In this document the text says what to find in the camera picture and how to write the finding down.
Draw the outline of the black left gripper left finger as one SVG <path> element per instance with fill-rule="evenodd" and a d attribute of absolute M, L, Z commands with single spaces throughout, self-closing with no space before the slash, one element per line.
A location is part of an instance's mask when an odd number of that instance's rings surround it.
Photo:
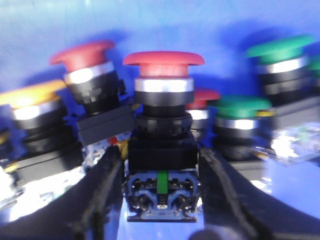
<path fill-rule="evenodd" d="M 111 146 L 61 197 L 0 228 L 2 240 L 115 240 L 123 202 L 124 163 Z"/>

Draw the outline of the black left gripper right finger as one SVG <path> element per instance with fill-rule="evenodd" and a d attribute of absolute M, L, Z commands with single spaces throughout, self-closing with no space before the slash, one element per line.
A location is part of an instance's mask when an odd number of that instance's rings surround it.
<path fill-rule="evenodd" d="M 204 228 L 191 240 L 318 240 L 320 220 L 251 184 L 218 152 L 199 150 Z"/>

